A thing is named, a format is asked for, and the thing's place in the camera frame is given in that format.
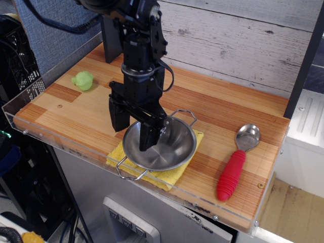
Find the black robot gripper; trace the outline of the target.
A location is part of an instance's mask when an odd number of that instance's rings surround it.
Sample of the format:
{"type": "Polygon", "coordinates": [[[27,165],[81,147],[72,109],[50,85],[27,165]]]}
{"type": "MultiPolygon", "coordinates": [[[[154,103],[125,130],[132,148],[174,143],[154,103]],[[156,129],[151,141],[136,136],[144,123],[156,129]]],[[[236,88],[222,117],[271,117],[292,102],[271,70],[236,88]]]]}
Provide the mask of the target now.
{"type": "Polygon", "coordinates": [[[130,116],[141,123],[139,150],[146,151],[157,144],[167,115],[159,103],[163,92],[165,69],[151,67],[135,71],[121,67],[124,82],[111,81],[109,112],[116,132],[129,127],[130,116]]]}

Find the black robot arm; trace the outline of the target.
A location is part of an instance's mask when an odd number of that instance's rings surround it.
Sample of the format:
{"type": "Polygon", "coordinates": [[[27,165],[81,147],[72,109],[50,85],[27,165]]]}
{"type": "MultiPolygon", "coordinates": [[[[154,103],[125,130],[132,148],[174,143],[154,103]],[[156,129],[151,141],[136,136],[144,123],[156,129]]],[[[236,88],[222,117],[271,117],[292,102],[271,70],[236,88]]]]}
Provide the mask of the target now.
{"type": "Polygon", "coordinates": [[[118,29],[124,56],[123,83],[111,81],[109,112],[115,131],[140,122],[140,151],[157,144],[167,114],[159,100],[165,92],[161,60],[167,53],[157,1],[78,1],[86,9],[112,19],[118,29]]]}

